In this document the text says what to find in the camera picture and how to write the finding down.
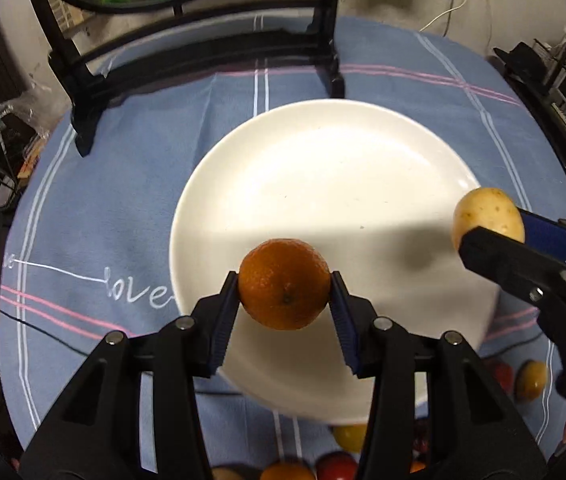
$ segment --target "white cable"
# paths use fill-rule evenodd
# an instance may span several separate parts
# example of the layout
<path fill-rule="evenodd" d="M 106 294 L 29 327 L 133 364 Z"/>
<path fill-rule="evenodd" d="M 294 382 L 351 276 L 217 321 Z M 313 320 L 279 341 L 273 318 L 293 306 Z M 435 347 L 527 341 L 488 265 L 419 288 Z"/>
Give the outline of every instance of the white cable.
<path fill-rule="evenodd" d="M 421 30 L 419 30 L 419 32 L 423 32 L 426 28 L 429 27 L 429 25 L 434 23 L 436 20 L 438 20 L 439 18 L 442 18 L 443 16 L 445 16 L 446 14 L 449 14 L 450 12 L 454 12 L 455 10 L 460 9 L 466 3 L 467 3 L 467 0 L 463 0 L 463 3 L 460 4 L 458 7 L 454 7 L 453 9 L 448 9 L 445 12 L 441 12 L 437 17 L 435 17 L 431 22 L 429 22 L 425 27 L 423 27 Z"/>

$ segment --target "potato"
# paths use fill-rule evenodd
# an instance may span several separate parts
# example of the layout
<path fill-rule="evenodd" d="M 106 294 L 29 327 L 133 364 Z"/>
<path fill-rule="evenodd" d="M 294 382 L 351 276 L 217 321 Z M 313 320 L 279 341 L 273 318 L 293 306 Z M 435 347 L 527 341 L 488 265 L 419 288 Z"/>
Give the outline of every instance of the potato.
<path fill-rule="evenodd" d="M 456 205 L 452 224 L 452 243 L 458 251 L 463 235 L 475 227 L 525 242 L 523 219 L 511 198 L 496 187 L 479 187 Z"/>

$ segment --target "orange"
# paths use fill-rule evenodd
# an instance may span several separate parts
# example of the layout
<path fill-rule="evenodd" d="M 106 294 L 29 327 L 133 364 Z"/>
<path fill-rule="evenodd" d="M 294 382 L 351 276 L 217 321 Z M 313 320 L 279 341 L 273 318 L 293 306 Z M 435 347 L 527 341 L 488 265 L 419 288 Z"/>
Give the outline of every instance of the orange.
<path fill-rule="evenodd" d="M 278 462 L 261 473 L 259 480 L 315 480 L 312 473 L 303 464 L 296 462 Z"/>
<path fill-rule="evenodd" d="M 330 297 L 330 269 L 311 245 L 275 238 L 244 257 L 239 295 L 250 316 L 269 328 L 297 330 L 309 325 Z"/>
<path fill-rule="evenodd" d="M 425 467 L 426 466 L 423 462 L 415 460 L 412 462 L 412 466 L 410 466 L 410 473 L 416 473 L 416 471 L 421 471 L 422 469 L 425 469 Z"/>

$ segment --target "blue tablecloth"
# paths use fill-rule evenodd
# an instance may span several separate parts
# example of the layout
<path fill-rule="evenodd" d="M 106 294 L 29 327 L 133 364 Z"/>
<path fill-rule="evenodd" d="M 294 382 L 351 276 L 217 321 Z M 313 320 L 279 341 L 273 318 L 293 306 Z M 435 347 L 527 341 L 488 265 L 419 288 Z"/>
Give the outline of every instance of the blue tablecloth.
<path fill-rule="evenodd" d="M 105 64 L 232 30 L 307 25 L 300 18 L 250 16 L 190 27 L 125 50 Z M 413 118 L 444 139 L 484 186 L 519 206 L 566 218 L 566 177 L 549 143 L 505 81 L 481 57 L 452 41 L 353 18 L 338 21 L 347 97 Z M 178 316 L 170 290 L 168 238 L 188 177 L 203 155 L 252 116 L 327 96 L 313 68 L 219 72 L 129 97 L 108 109 L 87 158 L 65 118 L 52 135 L 22 199 L 6 247 L 1 308 L 82 352 L 112 329 L 154 332 Z M 536 310 L 502 294 L 480 353 L 540 332 Z M 0 369 L 10 416 L 24 446 L 68 379 L 79 352 L 3 316 Z M 504 356 L 560 370 L 544 336 Z M 154 467 L 150 378 L 143 381 L 143 465 Z M 329 428 L 273 413 L 220 378 L 197 381 L 205 445 L 213 465 L 265 467 L 283 455 L 309 463 L 337 449 Z M 560 441 L 566 402 L 548 386 L 520 411 L 542 451 Z"/>

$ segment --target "pink stripe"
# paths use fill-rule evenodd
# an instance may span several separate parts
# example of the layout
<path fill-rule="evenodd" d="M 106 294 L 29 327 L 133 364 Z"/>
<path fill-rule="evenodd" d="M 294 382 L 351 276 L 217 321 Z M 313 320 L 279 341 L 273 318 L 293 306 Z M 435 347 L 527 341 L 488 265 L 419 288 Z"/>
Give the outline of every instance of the pink stripe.
<path fill-rule="evenodd" d="M 533 312 L 536 312 L 538 309 L 534 306 L 531 306 L 530 308 L 526 308 L 525 310 L 521 310 L 520 312 L 517 312 L 515 314 L 508 314 L 507 316 L 498 316 L 495 317 L 494 319 L 492 319 L 493 323 L 500 323 L 502 321 L 508 321 L 510 319 L 518 319 L 519 317 L 523 317 L 523 316 L 527 316 L 527 314 L 531 314 Z"/>
<path fill-rule="evenodd" d="M 103 336 L 100 336 L 100 335 L 92 333 L 92 332 L 87 332 L 86 330 L 82 330 L 82 329 L 80 329 L 80 328 L 78 328 L 74 325 L 64 323 L 63 321 L 60 321 L 60 320 L 56 319 L 55 317 L 49 316 L 48 314 L 41 312 L 40 310 L 37 310 L 36 308 L 33 308 L 33 307 L 28 306 L 26 304 L 17 303 L 16 301 L 9 300 L 8 298 L 6 298 L 4 296 L 0 296 L 0 299 L 7 301 L 7 303 L 13 304 L 16 307 L 23 308 L 23 309 L 25 309 L 29 312 L 32 312 L 33 314 L 37 314 L 38 316 L 41 316 L 41 317 L 51 321 L 52 323 L 59 325 L 61 328 L 65 328 L 67 330 L 70 330 L 70 332 L 76 332 L 77 334 L 89 337 L 91 339 L 96 339 L 97 341 L 100 341 L 101 339 L 103 339 Z"/>
<path fill-rule="evenodd" d="M 310 67 L 294 67 L 294 68 L 270 68 L 268 73 L 270 75 L 292 75 L 292 74 L 300 74 L 300 73 L 313 73 L 315 70 L 314 68 Z M 514 99 L 511 96 L 501 94 L 499 92 L 495 92 L 493 90 L 482 88 L 479 86 L 474 85 L 467 85 L 453 78 L 443 78 L 443 76 L 435 76 L 435 78 L 430 77 L 431 75 L 428 74 L 421 74 L 419 72 L 410 73 L 409 71 L 393 71 L 389 68 L 384 68 L 383 70 L 364 70 L 362 68 L 350 68 L 350 69 L 343 69 L 343 73 L 354 73 L 354 74 L 363 74 L 363 75 L 384 75 L 384 76 L 393 76 L 393 77 L 402 77 L 405 79 L 412 79 L 415 81 L 420 81 L 423 83 L 434 84 L 439 86 L 452 86 L 455 88 L 461 89 L 471 89 L 474 93 L 481 95 L 483 97 L 487 97 L 489 99 L 494 99 L 496 101 L 501 101 L 503 103 L 511 104 L 517 107 L 522 108 L 523 105 Z M 252 76 L 254 74 L 253 71 L 250 72 L 224 72 L 223 75 L 227 75 L 230 77 L 244 77 L 244 76 Z"/>
<path fill-rule="evenodd" d="M 426 77 L 426 78 L 429 78 L 429 79 L 439 79 L 439 80 L 443 80 L 443 81 L 454 81 L 454 82 L 460 84 L 461 87 L 477 89 L 477 90 L 480 90 L 482 92 L 494 94 L 494 95 L 502 97 L 502 98 L 515 100 L 515 98 L 512 97 L 511 95 L 507 95 L 507 94 L 504 94 L 504 93 L 501 93 L 501 92 L 497 92 L 497 91 L 491 90 L 489 88 L 483 88 L 481 86 L 476 86 L 476 85 L 472 85 L 472 84 L 464 84 L 463 82 L 459 81 L 457 78 L 446 76 L 446 75 L 436 75 L 436 74 L 430 74 L 430 73 L 427 73 L 427 72 L 416 72 L 415 70 L 409 70 L 407 68 L 400 68 L 398 66 L 392 66 L 392 65 L 367 65 L 367 64 L 357 64 L 357 63 L 344 63 L 342 66 L 344 68 L 345 67 L 352 67 L 352 68 L 362 68 L 364 70 L 367 70 L 367 69 L 389 70 L 390 72 L 402 72 L 402 73 L 406 73 L 406 74 Z"/>
<path fill-rule="evenodd" d="M 86 321 L 88 323 L 92 323 L 92 324 L 95 324 L 95 325 L 98 325 L 98 326 L 102 326 L 103 328 L 108 328 L 109 330 L 121 330 L 121 332 L 125 332 L 129 336 L 134 337 L 134 334 L 132 332 L 123 328 L 122 326 L 119 326 L 119 325 L 116 325 L 116 324 L 113 324 L 113 323 L 108 323 L 107 321 L 101 321 L 99 319 L 94 319 L 93 317 L 84 316 L 83 314 L 79 314 L 77 312 L 74 312 L 74 311 L 72 311 L 68 308 L 65 308 L 63 306 L 60 306 L 56 303 L 52 303 L 51 301 L 44 300 L 42 298 L 38 298 L 37 296 L 33 296 L 31 294 L 26 294 L 25 292 L 19 292 L 18 290 L 14 290 L 13 288 L 10 288 L 9 286 L 1 285 L 1 288 L 3 290 L 7 290 L 8 292 L 12 292 L 13 294 L 16 294 L 17 298 L 19 296 L 23 296 L 24 298 L 27 298 L 28 300 L 32 300 L 32 301 L 36 301 L 37 303 L 44 304 L 45 306 L 48 306 L 48 307 L 50 307 L 54 310 L 58 310 L 59 312 L 62 312 L 63 314 L 67 314 L 68 316 L 76 317 L 76 319 L 80 319 L 80 320 Z"/>
<path fill-rule="evenodd" d="M 526 328 L 530 328 L 531 326 L 534 326 L 536 324 L 536 318 L 520 324 L 520 325 L 515 325 L 515 326 L 510 326 L 508 328 L 504 328 L 503 330 L 498 330 L 498 332 L 492 332 L 490 334 L 487 335 L 487 337 L 483 340 L 483 342 L 487 343 L 487 341 L 492 341 L 493 339 L 496 339 L 498 337 L 504 336 L 504 335 L 508 335 L 511 334 L 512 332 L 518 332 L 519 330 L 525 330 Z"/>
<path fill-rule="evenodd" d="M 439 85 L 439 86 L 453 86 L 455 88 L 468 88 L 467 85 L 463 85 L 459 82 L 454 82 L 454 81 L 437 81 L 437 80 L 430 80 L 418 75 L 412 75 L 412 74 L 404 74 L 404 73 L 398 73 L 398 72 L 385 72 L 385 71 L 378 71 L 378 70 L 352 70 L 352 69 L 344 69 L 343 73 L 356 73 L 356 74 L 365 74 L 365 75 L 386 75 L 386 76 L 393 76 L 393 77 L 402 77 L 405 79 L 412 79 L 415 81 L 421 81 L 423 83 L 428 83 L 428 84 L 432 84 L 432 85 Z M 492 95 L 492 94 L 488 94 L 484 92 L 484 89 L 481 88 L 472 88 L 472 91 L 475 94 L 481 95 L 483 97 L 487 97 L 489 99 L 494 99 L 496 101 L 501 101 L 507 104 L 511 104 L 511 105 L 515 105 L 515 106 L 521 106 L 521 104 L 518 101 L 515 101 L 514 99 L 505 96 L 505 98 L 501 98 L 498 97 L 496 95 Z"/>

